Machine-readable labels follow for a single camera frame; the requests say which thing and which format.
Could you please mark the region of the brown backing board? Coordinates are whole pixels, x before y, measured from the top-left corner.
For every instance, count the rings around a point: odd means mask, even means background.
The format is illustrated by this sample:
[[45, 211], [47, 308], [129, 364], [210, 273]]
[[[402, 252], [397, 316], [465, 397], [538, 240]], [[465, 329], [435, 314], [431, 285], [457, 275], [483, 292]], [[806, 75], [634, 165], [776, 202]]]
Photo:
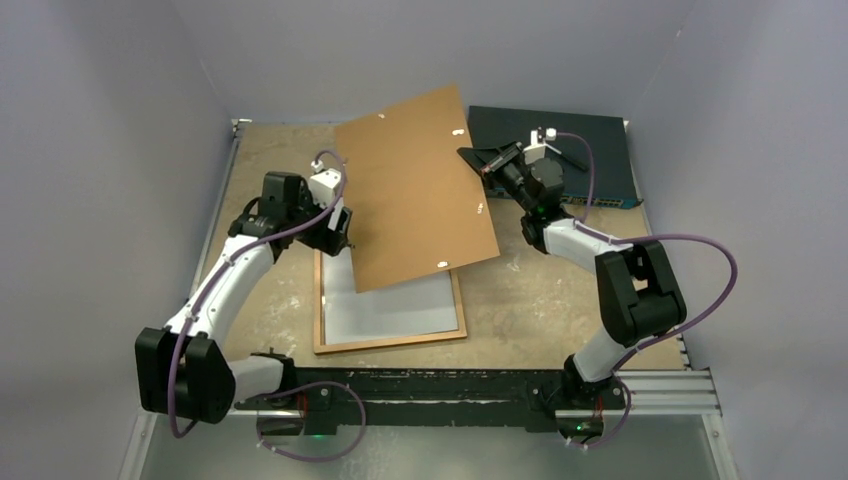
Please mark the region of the brown backing board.
[[336, 126], [355, 290], [368, 292], [499, 256], [471, 144], [449, 85]]

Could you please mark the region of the orange wooden picture frame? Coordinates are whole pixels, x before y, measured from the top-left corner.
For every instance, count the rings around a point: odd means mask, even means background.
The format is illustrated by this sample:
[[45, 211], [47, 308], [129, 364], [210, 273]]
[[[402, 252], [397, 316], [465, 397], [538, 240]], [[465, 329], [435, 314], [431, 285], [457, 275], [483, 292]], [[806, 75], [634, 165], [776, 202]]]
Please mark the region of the orange wooden picture frame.
[[447, 271], [450, 273], [453, 295], [456, 306], [456, 313], [459, 320], [459, 327], [454, 331], [431, 333], [424, 335], [416, 335], [412, 337], [400, 338], [395, 340], [372, 340], [353, 342], [340, 345], [326, 345], [324, 343], [324, 325], [322, 316], [322, 263], [321, 257], [325, 254], [316, 252], [314, 254], [314, 320], [313, 320], [313, 352], [317, 355], [339, 354], [363, 350], [373, 350], [382, 348], [393, 348], [401, 346], [411, 346], [418, 344], [446, 342], [452, 340], [465, 339], [468, 336], [465, 312], [463, 308], [462, 295], [460, 291], [460, 283], [458, 275], [455, 271]]

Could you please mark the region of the glossy photo print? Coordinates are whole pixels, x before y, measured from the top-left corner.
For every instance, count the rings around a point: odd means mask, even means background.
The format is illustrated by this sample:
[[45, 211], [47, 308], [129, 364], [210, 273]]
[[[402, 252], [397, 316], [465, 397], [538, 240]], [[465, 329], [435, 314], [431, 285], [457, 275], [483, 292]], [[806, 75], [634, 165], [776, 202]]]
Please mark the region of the glossy photo print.
[[358, 293], [349, 250], [336, 257], [324, 255], [321, 263], [326, 345], [395, 340], [459, 327], [447, 271]]

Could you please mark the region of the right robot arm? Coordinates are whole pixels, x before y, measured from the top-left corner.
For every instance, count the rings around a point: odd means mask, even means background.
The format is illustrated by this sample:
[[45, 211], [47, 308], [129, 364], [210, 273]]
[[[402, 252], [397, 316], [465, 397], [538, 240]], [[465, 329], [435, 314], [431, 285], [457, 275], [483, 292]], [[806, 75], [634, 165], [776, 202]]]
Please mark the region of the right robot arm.
[[518, 142], [460, 147], [459, 157], [487, 186], [502, 188], [523, 210], [526, 243], [593, 274], [601, 326], [564, 362], [561, 392], [576, 407], [596, 399], [629, 353], [681, 324], [687, 307], [664, 247], [655, 240], [609, 237], [569, 214], [564, 171], [555, 160], [529, 163]]

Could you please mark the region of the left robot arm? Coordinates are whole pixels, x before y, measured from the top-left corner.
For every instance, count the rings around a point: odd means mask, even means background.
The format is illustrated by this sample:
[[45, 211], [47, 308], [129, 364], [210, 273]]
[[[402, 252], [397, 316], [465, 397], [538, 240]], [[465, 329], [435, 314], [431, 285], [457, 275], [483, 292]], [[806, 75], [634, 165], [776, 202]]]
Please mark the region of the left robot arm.
[[198, 289], [160, 328], [145, 328], [134, 353], [140, 403], [152, 413], [215, 424], [231, 407], [260, 396], [284, 409], [297, 399], [293, 361], [275, 353], [229, 361], [221, 345], [259, 281], [294, 242], [329, 256], [348, 247], [352, 212], [345, 177], [269, 172], [260, 196], [230, 223], [223, 250]]

